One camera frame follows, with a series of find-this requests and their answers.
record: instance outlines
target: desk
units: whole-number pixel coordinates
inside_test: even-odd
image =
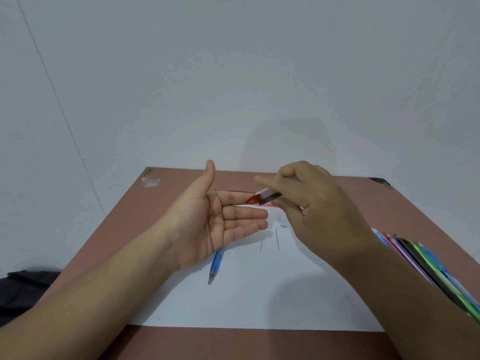
[[[160,179],[144,187],[142,177]],[[155,223],[202,171],[146,168],[45,293],[59,290]],[[256,192],[257,173],[217,171],[213,189]],[[366,177],[335,177],[376,229],[429,247],[480,298],[480,265],[392,187]],[[385,333],[127,326],[103,359],[399,359]]]

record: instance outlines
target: paper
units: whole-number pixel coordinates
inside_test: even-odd
[[[130,323],[383,331],[353,288],[297,239],[285,213],[266,209],[268,229],[228,246],[211,285],[213,255],[175,273]]]

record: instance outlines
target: open palm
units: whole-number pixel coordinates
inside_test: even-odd
[[[201,262],[223,246],[265,230],[267,210],[239,207],[250,193],[209,191],[215,165],[209,160],[196,179],[160,220],[170,232],[177,270]]]

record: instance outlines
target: finger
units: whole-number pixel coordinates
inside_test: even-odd
[[[268,217],[268,211],[262,208],[225,206],[222,208],[224,220],[238,220],[243,218],[263,218]]]
[[[246,238],[260,231],[260,225],[258,223],[250,223],[246,226],[240,226],[236,228],[229,228],[223,233],[223,245],[229,245],[232,242]]]
[[[286,217],[292,225],[299,224],[303,219],[301,207],[289,199],[277,198],[273,201],[273,205],[281,208],[286,213]]]
[[[304,183],[296,180],[285,179],[280,176],[269,178],[266,176],[257,176],[255,180],[275,192],[282,193],[282,196],[296,203],[297,205],[306,208],[310,206],[308,195],[305,193]]]
[[[247,226],[249,224],[259,224],[261,230],[268,227],[268,222],[265,219],[241,219],[241,220],[225,220],[225,229],[239,228],[240,226]]]
[[[190,184],[189,188],[186,190],[186,193],[192,198],[203,197],[207,194],[210,187],[212,187],[214,179],[215,164],[212,160],[207,160],[203,174],[192,184]]]
[[[284,165],[278,170],[277,175],[283,178],[297,177],[300,181],[305,182],[314,175],[315,167],[304,160]]]
[[[321,173],[323,173],[327,177],[331,176],[330,172],[327,169],[322,168],[321,166],[319,166],[317,164],[315,164],[315,168],[318,169]]]
[[[245,201],[253,195],[253,193],[229,192],[227,190],[219,190],[216,191],[215,194],[222,203],[222,206],[244,205]]]

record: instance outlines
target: person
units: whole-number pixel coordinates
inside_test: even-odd
[[[122,249],[0,329],[3,359],[97,359],[176,271],[267,228],[248,193],[210,191],[215,165],[163,217]],[[290,163],[274,178],[301,240],[357,291],[405,359],[480,359],[480,326],[381,243],[357,206],[318,165]]]

